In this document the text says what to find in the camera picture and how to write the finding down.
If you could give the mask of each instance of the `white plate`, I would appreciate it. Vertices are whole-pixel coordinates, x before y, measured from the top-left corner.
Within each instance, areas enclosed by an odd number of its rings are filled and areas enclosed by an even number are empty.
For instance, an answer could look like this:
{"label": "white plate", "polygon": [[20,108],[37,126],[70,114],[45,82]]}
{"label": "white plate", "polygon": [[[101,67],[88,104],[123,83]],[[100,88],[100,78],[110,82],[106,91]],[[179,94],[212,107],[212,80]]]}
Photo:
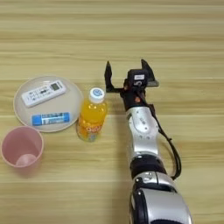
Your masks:
{"label": "white plate", "polygon": [[[66,86],[66,93],[57,96],[49,101],[45,101],[32,108],[27,108],[22,100],[22,93],[41,87],[49,82],[60,80]],[[36,130],[43,132],[54,132],[68,128],[79,117],[83,95],[76,85],[71,81],[56,76],[42,76],[32,80],[28,80],[17,91],[13,108],[18,120],[27,126],[32,126],[33,115],[43,115],[51,113],[70,113],[70,122],[55,123],[49,125],[35,126]]]}

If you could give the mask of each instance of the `pink cup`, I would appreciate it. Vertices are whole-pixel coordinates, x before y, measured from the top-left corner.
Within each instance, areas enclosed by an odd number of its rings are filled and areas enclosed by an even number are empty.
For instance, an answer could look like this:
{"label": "pink cup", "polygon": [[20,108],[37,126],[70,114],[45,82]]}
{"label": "pink cup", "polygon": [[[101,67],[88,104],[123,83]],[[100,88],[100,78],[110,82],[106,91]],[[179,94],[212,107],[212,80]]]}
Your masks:
{"label": "pink cup", "polygon": [[22,126],[10,131],[2,143],[2,157],[6,164],[23,176],[31,176],[39,166],[44,141],[37,130]]}

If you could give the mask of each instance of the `orange juice bottle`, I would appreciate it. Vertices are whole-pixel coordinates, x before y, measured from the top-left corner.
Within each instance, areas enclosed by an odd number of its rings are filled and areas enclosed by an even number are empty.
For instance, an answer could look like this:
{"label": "orange juice bottle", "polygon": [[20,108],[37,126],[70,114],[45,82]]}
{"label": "orange juice bottle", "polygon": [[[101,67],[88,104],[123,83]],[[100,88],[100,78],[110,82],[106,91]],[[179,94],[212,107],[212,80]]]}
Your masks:
{"label": "orange juice bottle", "polygon": [[102,89],[94,87],[90,90],[88,99],[82,104],[77,133],[84,141],[93,142],[102,129],[108,112],[104,96]]}

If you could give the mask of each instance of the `wooden table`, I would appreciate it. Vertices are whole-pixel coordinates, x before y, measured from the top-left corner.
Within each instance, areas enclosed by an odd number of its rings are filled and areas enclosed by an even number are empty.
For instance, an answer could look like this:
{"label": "wooden table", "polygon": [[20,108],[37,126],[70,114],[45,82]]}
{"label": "wooden table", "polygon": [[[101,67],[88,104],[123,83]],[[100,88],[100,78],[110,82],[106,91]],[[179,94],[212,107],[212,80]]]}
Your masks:
{"label": "wooden table", "polygon": [[[221,0],[1,0],[0,138],[21,125],[12,101],[28,79],[56,74],[87,95],[104,88],[107,60],[119,87],[144,58],[161,84],[147,91],[148,102],[182,157],[178,189],[195,223],[224,223],[223,15]],[[129,132],[119,95],[107,100],[95,143],[83,143],[74,126],[43,134],[36,177],[20,178],[0,160],[0,223],[128,223]]]}

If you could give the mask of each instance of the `white remote control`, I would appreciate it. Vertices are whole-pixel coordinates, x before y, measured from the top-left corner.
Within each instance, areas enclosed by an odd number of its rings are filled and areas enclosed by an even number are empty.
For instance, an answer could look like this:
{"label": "white remote control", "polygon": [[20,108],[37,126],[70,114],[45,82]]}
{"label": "white remote control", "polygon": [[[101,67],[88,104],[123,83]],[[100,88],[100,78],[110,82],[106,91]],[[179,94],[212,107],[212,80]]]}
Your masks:
{"label": "white remote control", "polygon": [[66,87],[60,80],[51,82],[43,87],[37,87],[22,94],[22,99],[27,108],[31,108],[41,102],[46,102],[52,98],[63,95],[66,92]]}

